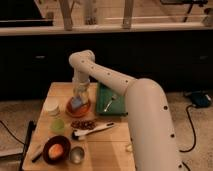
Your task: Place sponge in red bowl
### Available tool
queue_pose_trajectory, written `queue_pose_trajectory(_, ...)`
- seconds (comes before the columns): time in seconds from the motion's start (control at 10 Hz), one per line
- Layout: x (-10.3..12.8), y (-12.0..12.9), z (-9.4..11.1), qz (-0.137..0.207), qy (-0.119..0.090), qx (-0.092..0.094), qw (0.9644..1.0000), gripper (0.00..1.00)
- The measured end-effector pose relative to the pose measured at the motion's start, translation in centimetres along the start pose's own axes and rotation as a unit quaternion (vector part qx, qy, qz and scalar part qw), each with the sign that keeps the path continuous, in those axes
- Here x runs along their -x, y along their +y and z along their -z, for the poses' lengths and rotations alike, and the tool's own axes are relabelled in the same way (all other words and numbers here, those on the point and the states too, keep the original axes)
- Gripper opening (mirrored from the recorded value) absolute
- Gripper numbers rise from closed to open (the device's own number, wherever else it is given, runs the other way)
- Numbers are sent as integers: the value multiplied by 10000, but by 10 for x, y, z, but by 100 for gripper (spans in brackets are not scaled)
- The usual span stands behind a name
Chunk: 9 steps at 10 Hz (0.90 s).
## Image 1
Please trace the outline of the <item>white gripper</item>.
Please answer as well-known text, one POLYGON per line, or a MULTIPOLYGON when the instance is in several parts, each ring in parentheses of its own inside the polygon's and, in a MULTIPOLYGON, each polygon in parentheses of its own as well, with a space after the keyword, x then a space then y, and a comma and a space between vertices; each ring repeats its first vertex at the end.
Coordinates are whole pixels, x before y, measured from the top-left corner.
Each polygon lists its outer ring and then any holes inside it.
POLYGON ((89 93, 88 86, 89 82, 79 82, 76 78, 72 78, 72 82, 74 84, 73 89, 73 98, 75 100, 80 100, 83 104, 89 102, 89 93))

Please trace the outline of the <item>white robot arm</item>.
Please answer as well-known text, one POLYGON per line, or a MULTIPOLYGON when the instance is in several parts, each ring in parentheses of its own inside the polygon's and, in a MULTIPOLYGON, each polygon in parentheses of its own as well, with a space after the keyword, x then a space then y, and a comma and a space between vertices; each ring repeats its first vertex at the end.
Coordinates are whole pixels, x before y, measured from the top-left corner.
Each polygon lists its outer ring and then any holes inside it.
POLYGON ((167 98, 157 82, 98 65, 91 50, 72 53, 69 64, 75 83, 93 77, 125 97, 136 171, 184 171, 167 98))

